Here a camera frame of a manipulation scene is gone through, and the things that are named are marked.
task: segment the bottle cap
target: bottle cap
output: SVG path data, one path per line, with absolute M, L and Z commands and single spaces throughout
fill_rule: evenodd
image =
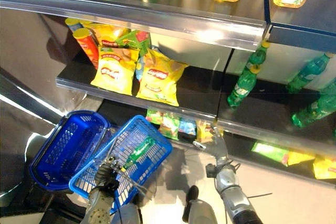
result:
M 260 66 L 259 65 L 252 65 L 251 68 L 250 68 L 250 72 L 251 73 L 259 73 L 260 72 Z
M 261 42 L 262 47 L 269 48 L 270 45 L 271 45 L 271 43 L 268 42 L 268 41 L 262 40 L 262 42 Z
M 327 57 L 329 57 L 329 58 L 332 58 L 332 57 L 334 57 L 336 54 L 332 54 L 332 53 L 330 53 L 330 52 L 325 52 L 324 53 Z

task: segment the black shelf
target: black shelf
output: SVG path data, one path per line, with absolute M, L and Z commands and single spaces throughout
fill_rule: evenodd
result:
M 316 91 L 302 90 L 299 94 L 288 94 L 283 84 L 258 80 L 241 105 L 232 109 L 226 98 L 237 79 L 238 76 L 232 74 L 224 76 L 218 123 L 226 130 L 296 150 L 336 155 L 336 142 L 332 137 L 336 114 L 305 128 L 294 126 L 290 120 L 293 113 L 319 97 Z
M 300 8 L 265 6 L 271 23 L 269 41 L 324 52 L 336 52 L 336 1 L 307 0 Z
M 133 96 L 92 86 L 90 82 L 96 75 L 96 69 L 81 51 L 57 76 L 56 84 L 132 106 L 145 109 L 157 108 L 162 111 L 171 111 L 211 121 L 217 113 L 222 74 L 219 71 L 192 66 L 187 67 L 181 79 L 177 82 L 177 100 L 180 106 L 171 106 L 165 103 L 136 98 L 139 82 L 135 77 L 133 78 L 132 87 Z

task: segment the potato chip bag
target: potato chip bag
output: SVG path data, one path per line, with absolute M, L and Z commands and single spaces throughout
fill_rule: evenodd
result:
M 136 97 L 178 106 L 176 82 L 187 66 L 148 49 L 148 53 L 144 55 L 144 70 Z
M 132 95 L 132 83 L 139 50 L 99 46 L 96 77 L 91 85 Z

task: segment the blue basket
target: blue basket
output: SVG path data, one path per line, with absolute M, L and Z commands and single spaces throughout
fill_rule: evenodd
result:
M 29 167 L 37 184 L 46 190 L 64 190 L 87 160 L 107 145 L 109 122 L 93 111 L 73 111 L 56 125 Z
M 90 191 L 96 186 L 94 177 L 98 167 L 106 158 L 112 143 L 116 141 L 110 155 L 115 156 L 120 164 L 123 165 L 128 156 L 147 136 L 154 138 L 156 140 L 155 144 L 125 172 L 128 177 L 132 178 L 138 184 L 143 185 L 172 151 L 172 145 L 143 116 L 137 115 L 125 124 L 113 137 L 112 141 L 70 180 L 70 189 L 88 198 Z M 119 204 L 119 206 L 127 204 L 138 192 L 124 177 L 118 175 L 117 180 L 120 185 L 116 192 L 111 213 L 117 210 L 116 204 Z

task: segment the green snack bag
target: green snack bag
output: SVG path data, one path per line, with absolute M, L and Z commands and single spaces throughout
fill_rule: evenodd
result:
M 169 137 L 174 140 L 178 140 L 177 137 L 179 132 L 180 118 L 172 112 L 163 113 L 162 123 L 160 125 L 159 131 L 162 135 Z
M 162 112 L 152 109 L 147 109 L 146 115 L 147 121 L 154 124 L 161 124 L 162 123 Z
M 288 166 L 288 150 L 256 142 L 252 148 L 252 151 L 273 159 L 276 162 L 282 163 L 285 166 Z

